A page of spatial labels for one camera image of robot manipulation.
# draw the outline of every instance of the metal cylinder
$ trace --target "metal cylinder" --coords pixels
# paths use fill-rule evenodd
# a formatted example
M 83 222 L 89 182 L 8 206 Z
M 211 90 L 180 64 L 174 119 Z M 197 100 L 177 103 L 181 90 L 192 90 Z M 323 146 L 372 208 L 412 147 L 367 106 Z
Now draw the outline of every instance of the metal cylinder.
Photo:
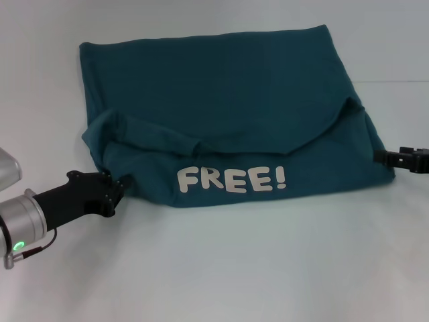
M 32 191 L 27 190 L 22 196 L 0 203 L 0 216 L 3 220 L 0 256 L 7 252 L 7 238 L 10 238 L 11 250 L 17 251 L 46 235 L 46 220 L 33 195 Z

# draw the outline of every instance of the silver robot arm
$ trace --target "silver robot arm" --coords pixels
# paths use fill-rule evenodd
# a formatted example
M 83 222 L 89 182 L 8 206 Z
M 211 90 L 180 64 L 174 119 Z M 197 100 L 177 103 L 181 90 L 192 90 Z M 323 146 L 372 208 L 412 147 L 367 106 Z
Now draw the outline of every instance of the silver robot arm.
M 0 203 L 0 257 L 5 268 L 49 247 L 56 238 L 56 228 L 89 213 L 103 217 L 115 214 L 115 207 L 131 186 L 131 177 L 113 181 L 110 174 L 67 173 L 69 181 L 41 194 L 30 189 L 22 196 Z M 21 180 L 22 171 L 15 158 L 0 148 L 0 191 Z M 17 253 L 22 247 L 33 244 L 50 230 L 51 242 Z

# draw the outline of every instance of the white table surface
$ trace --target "white table surface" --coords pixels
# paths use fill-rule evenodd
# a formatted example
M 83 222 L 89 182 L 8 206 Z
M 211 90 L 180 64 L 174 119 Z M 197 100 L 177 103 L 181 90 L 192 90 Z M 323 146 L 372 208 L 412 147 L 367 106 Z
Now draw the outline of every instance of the white table surface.
M 78 45 L 325 23 L 388 149 L 429 148 L 427 0 L 0 0 L 0 146 L 24 178 L 95 170 Z M 0 271 L 0 321 L 428 321 L 429 176 L 203 209 L 127 199 Z

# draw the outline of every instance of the black cable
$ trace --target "black cable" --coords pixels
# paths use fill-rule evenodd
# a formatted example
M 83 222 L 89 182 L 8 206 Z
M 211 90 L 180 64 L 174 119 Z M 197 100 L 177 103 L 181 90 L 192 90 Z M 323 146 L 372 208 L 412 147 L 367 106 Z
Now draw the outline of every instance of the black cable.
M 45 250 L 46 248 L 48 248 L 49 246 L 51 246 L 51 245 L 54 243 L 55 239 L 56 239 L 56 228 L 54 229 L 54 237 L 52 237 L 52 239 L 51 239 L 51 241 L 48 243 L 48 245 L 46 245 L 46 246 L 43 246 L 43 247 L 42 247 L 42 248 L 43 248 L 43 250 Z
M 29 258 L 30 256 L 33 256 L 34 254 L 40 253 L 42 250 L 45 250 L 46 248 L 48 248 L 49 246 L 51 246 L 55 239 L 56 239 L 56 228 L 54 229 L 54 237 L 52 237 L 51 241 L 46 245 L 46 246 L 40 246 L 40 247 L 36 247 L 33 248 L 32 250 L 27 250 L 26 252 L 22 252 L 22 256 L 23 259 Z

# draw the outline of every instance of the teal fabric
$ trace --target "teal fabric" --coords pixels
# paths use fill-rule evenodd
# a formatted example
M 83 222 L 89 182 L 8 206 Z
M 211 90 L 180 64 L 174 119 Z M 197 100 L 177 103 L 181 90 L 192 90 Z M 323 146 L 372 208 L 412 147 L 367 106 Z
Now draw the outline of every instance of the teal fabric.
M 324 25 L 84 43 L 80 61 L 83 140 L 99 170 L 133 176 L 130 195 L 199 207 L 394 178 L 372 162 L 383 144 Z

